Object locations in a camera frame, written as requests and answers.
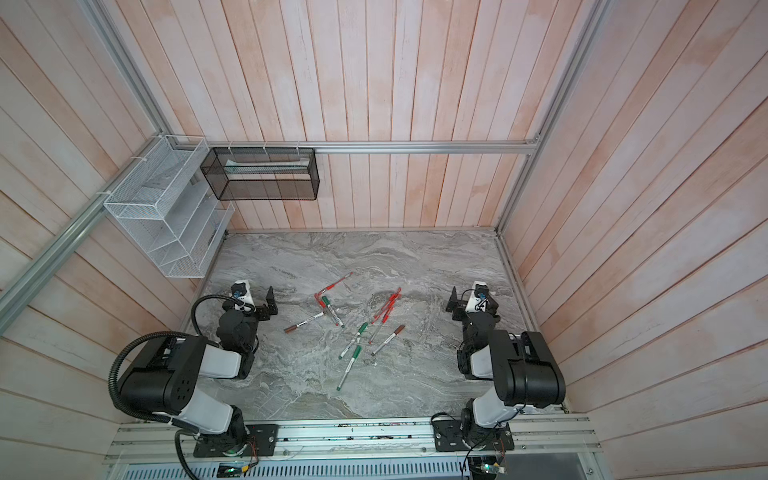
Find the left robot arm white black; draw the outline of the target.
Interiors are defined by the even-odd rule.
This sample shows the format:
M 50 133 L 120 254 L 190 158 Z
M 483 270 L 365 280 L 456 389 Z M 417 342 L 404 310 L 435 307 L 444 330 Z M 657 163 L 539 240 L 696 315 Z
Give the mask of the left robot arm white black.
M 224 313 L 211 340 L 202 334 L 196 312 L 214 298 L 223 302 Z M 174 425 L 226 456 L 241 453 L 252 438 L 241 409 L 205 393 L 197 382 L 246 378 L 259 346 L 258 326 L 277 314 L 274 290 L 255 304 L 246 281 L 233 284 L 228 296 L 200 297 L 190 313 L 194 334 L 153 332 L 118 354 L 107 380 L 113 405 L 139 420 Z

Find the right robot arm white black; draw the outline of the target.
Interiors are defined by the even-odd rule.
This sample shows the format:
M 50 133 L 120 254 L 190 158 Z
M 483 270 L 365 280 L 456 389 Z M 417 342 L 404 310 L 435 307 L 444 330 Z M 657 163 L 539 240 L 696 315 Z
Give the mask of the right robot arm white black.
M 462 293 L 453 289 L 445 307 L 462 326 L 456 352 L 459 372 L 492 383 L 462 409 L 459 432 L 469 447 L 499 443 L 501 430 L 524 407 L 559 405 L 566 396 L 564 376 L 543 335 L 498 328 L 497 310 L 488 285 L 479 281 Z

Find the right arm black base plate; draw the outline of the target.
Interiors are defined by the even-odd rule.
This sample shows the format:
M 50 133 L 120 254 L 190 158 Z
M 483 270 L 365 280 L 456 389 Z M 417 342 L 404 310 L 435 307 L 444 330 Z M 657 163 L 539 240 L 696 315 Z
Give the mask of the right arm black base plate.
M 507 426 L 479 427 L 471 421 L 436 417 L 430 421 L 438 452 L 513 451 L 512 433 Z

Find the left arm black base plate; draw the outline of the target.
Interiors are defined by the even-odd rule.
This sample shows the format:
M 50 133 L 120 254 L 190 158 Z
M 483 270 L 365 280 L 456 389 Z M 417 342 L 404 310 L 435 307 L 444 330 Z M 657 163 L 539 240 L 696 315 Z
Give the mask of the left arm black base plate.
M 218 435 L 202 434 L 193 457 L 270 457 L 276 448 L 278 429 L 277 424 L 245 424 Z

